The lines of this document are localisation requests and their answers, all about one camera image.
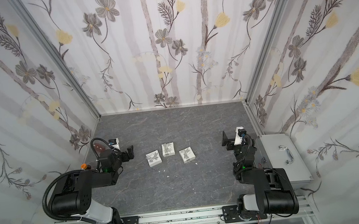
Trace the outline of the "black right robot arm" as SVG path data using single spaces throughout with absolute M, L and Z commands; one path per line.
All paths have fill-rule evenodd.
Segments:
M 233 176 L 246 185 L 254 187 L 253 194 L 241 194 L 237 205 L 224 206 L 222 213 L 226 223 L 266 219 L 276 214 L 290 217 L 299 212 L 299 202 L 286 171 L 282 168 L 257 167 L 253 138 L 239 127 L 234 138 L 222 133 L 222 146 L 232 151 L 236 158 Z

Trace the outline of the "white jewelry box lid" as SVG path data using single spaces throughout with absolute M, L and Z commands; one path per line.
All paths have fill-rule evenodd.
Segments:
M 184 163 L 191 162 L 192 160 L 196 159 L 196 156 L 191 149 L 191 147 L 187 147 L 179 152 L 180 156 Z

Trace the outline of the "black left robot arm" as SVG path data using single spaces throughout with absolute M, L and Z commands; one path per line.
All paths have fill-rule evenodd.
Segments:
M 89 224 L 138 224 L 139 217 L 121 218 L 118 210 L 92 198 L 93 188 L 116 185 L 119 169 L 134 158 L 131 145 L 125 152 L 105 150 L 99 156 L 101 169 L 66 172 L 47 187 L 42 198 L 44 213 L 56 221 L 82 221 Z

